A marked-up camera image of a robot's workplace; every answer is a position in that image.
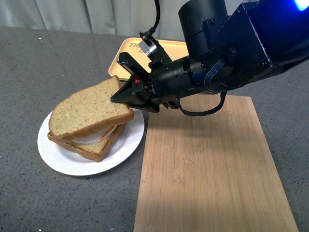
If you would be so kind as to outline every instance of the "bread crust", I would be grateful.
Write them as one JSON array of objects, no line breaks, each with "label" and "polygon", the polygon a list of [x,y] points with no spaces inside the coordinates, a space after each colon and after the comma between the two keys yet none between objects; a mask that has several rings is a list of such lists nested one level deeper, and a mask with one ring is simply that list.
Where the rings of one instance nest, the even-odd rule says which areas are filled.
[{"label": "bread crust", "polygon": [[104,144],[104,146],[101,148],[99,153],[94,153],[88,150],[83,149],[82,147],[78,146],[77,143],[75,142],[63,142],[63,141],[59,141],[56,138],[54,138],[52,136],[51,133],[48,133],[48,139],[56,144],[58,144],[59,146],[72,151],[74,153],[78,153],[79,155],[87,158],[87,159],[91,159],[94,160],[95,162],[101,162],[109,153],[112,145],[118,140],[119,136],[121,135],[122,131],[125,128],[125,124],[121,124],[119,126],[117,126],[117,128],[114,130],[114,132],[108,137],[106,138],[106,143]]},{"label": "bread crust", "polygon": [[[121,87],[119,78],[117,76],[113,76],[110,79],[116,80],[117,85],[118,85],[118,89]],[[79,94],[83,90],[85,90],[85,89],[77,91],[77,92],[73,93],[73,95]],[[65,100],[66,99],[62,100],[55,107],[55,109],[59,105],[61,105],[63,103],[63,101],[65,101]],[[89,135],[95,134],[95,133],[97,133],[98,131],[100,131],[102,129],[109,128],[109,127],[115,126],[115,125],[124,124],[124,123],[127,123],[127,122],[133,120],[134,119],[134,112],[133,112],[133,110],[130,109],[128,105],[125,105],[125,104],[121,104],[121,105],[122,105],[122,107],[125,108],[124,112],[126,112],[126,113],[122,113],[119,116],[113,116],[113,117],[110,117],[110,118],[105,118],[105,119],[103,119],[101,121],[98,121],[98,122],[96,122],[94,124],[85,126],[83,128],[80,128],[80,129],[76,129],[75,131],[68,131],[67,133],[63,133],[63,134],[58,134],[58,133],[55,134],[54,133],[53,123],[55,121],[54,117],[57,117],[57,115],[52,113],[51,118],[49,120],[49,124],[48,124],[49,125],[50,135],[54,139],[56,139],[56,140],[58,140],[60,142],[70,142],[70,141],[74,140],[74,138],[76,138],[76,139],[77,138],[84,138],[84,137],[87,137]]]}]

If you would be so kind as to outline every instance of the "bamboo board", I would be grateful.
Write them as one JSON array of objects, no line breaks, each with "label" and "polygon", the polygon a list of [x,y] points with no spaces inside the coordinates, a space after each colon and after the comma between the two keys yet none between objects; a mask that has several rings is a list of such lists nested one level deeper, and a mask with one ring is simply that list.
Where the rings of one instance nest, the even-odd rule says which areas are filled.
[{"label": "bamboo board", "polygon": [[[219,96],[182,99],[214,107]],[[250,97],[150,114],[134,232],[298,231]]]}]

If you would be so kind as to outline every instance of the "black cable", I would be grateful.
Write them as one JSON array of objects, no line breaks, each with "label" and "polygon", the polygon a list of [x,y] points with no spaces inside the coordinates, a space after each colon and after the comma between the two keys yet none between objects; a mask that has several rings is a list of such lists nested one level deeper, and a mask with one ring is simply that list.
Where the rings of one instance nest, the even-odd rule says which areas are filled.
[{"label": "black cable", "polygon": [[185,115],[188,115],[188,116],[206,116],[206,115],[211,115],[211,114],[214,114],[216,113],[217,111],[221,110],[223,104],[224,104],[224,101],[225,101],[225,97],[226,97],[226,94],[227,92],[222,92],[220,94],[220,103],[214,107],[213,109],[211,110],[206,110],[206,111],[202,111],[202,112],[190,112],[190,111],[187,111],[187,110],[184,110],[182,108],[182,105],[180,104],[180,98],[184,97],[182,95],[180,95],[178,98],[177,98],[177,101],[176,101],[176,104],[178,106],[178,108],[183,112],[183,114]]},{"label": "black cable", "polygon": [[[218,74],[218,72],[226,65],[226,63],[227,63],[226,58],[222,58],[208,71],[208,73],[206,74],[205,79],[204,79],[204,85],[205,85],[206,88],[212,90],[212,87],[211,87],[212,80],[215,78],[215,76]],[[185,93],[178,96],[176,104],[177,104],[178,108],[185,115],[188,115],[188,116],[206,116],[206,115],[214,114],[222,108],[224,101],[225,101],[226,94],[227,94],[227,91],[224,91],[220,94],[220,103],[216,107],[214,107],[213,109],[210,109],[210,110],[203,111],[203,112],[190,112],[190,111],[184,110],[182,108],[182,105],[180,104],[180,98],[185,97]]]},{"label": "black cable", "polygon": [[161,17],[160,2],[159,0],[154,0],[154,1],[155,1],[154,3],[155,3],[155,9],[156,9],[156,17],[155,17],[154,26],[149,29],[149,35],[152,35],[155,32],[156,28],[158,27],[160,17]]},{"label": "black cable", "polygon": [[218,72],[227,64],[226,58],[221,58],[206,74],[204,85],[206,88],[212,90],[211,83]]}]

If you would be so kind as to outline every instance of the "sandwich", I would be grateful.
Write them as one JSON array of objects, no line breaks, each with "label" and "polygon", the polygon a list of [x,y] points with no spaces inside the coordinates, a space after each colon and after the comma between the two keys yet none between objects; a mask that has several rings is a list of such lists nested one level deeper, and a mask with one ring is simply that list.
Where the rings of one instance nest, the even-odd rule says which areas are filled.
[{"label": "sandwich", "polygon": [[67,150],[101,162],[125,124],[134,119],[126,104],[111,102],[121,87],[117,76],[73,93],[53,110],[48,139]]}]

